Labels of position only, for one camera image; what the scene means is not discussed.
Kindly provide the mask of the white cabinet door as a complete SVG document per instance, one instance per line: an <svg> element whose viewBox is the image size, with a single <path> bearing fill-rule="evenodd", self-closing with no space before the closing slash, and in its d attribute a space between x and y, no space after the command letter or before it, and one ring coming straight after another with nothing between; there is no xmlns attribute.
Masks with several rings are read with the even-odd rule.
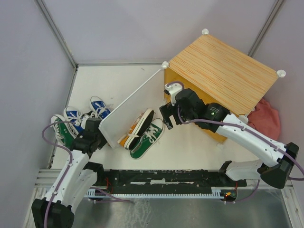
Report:
<svg viewBox="0 0 304 228"><path fill-rule="evenodd" d="M164 104L164 70L160 69L102 120L99 130L111 148L118 148L118 140L141 113L151 108L160 117L159 107Z"/></svg>

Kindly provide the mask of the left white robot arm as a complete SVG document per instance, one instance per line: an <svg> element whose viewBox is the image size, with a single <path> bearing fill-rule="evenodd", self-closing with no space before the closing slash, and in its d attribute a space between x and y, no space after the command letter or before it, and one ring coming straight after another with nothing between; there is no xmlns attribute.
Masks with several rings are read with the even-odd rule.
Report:
<svg viewBox="0 0 304 228"><path fill-rule="evenodd" d="M93 185L105 180L103 165L91 162L93 153L107 141L99 126L101 120L88 118L85 129L72 141L68 160L42 199L35 199L31 210L37 228L70 228L75 211Z"/></svg>

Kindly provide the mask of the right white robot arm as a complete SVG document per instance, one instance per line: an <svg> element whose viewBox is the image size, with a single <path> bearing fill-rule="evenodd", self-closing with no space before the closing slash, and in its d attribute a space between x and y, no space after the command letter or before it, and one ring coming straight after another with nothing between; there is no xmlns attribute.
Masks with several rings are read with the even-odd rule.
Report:
<svg viewBox="0 0 304 228"><path fill-rule="evenodd" d="M294 166L299 147L290 142L277 142L253 129L218 103L205 104L191 89L178 83L166 84L164 92L170 102L159 108L168 129L173 128L170 117L177 125L194 123L199 128L222 135L238 143L258 159L255 161L223 164L218 181L228 186L238 180L262 180L271 187L282 189Z"/></svg>

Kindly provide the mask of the wooden shoe cabinet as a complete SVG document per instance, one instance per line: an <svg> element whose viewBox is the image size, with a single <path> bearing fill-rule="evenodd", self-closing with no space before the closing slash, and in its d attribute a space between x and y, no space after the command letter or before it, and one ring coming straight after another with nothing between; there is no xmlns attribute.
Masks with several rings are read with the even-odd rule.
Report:
<svg viewBox="0 0 304 228"><path fill-rule="evenodd" d="M203 29L201 36L162 64L164 82L181 81L205 103L249 115L284 70L273 70Z"/></svg>

